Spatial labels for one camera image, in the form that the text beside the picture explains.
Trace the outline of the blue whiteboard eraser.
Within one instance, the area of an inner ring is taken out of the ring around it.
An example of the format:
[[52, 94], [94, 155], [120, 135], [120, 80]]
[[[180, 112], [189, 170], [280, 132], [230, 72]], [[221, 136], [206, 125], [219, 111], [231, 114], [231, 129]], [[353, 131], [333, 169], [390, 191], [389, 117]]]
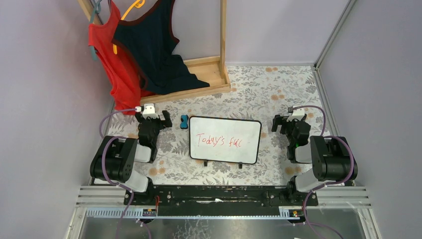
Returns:
[[189, 122], [189, 116], [181, 115], [180, 129], [188, 129], [189, 127], [188, 122]]

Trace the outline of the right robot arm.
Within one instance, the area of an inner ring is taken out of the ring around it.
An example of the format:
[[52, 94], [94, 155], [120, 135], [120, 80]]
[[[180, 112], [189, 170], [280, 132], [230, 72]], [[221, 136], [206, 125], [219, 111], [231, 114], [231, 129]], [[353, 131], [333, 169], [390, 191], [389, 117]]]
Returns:
[[307, 172], [294, 176], [287, 187], [293, 192], [314, 191], [322, 185], [342, 184], [354, 180], [358, 166], [344, 137], [311, 136], [311, 126], [305, 122], [307, 115], [275, 115], [271, 131], [280, 126], [280, 133], [287, 137], [287, 158], [292, 163], [310, 164]]

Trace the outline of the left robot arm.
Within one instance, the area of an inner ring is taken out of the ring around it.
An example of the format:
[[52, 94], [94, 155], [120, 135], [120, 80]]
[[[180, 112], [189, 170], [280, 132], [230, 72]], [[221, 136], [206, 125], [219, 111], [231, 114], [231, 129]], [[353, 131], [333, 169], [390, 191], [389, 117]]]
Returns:
[[161, 119], [152, 104], [121, 112], [135, 112], [139, 122], [138, 138], [101, 135], [103, 141], [91, 162], [90, 175], [129, 192], [145, 193], [150, 178], [136, 172], [134, 163], [155, 160], [160, 131], [172, 127], [170, 114], [162, 111], [164, 118]]

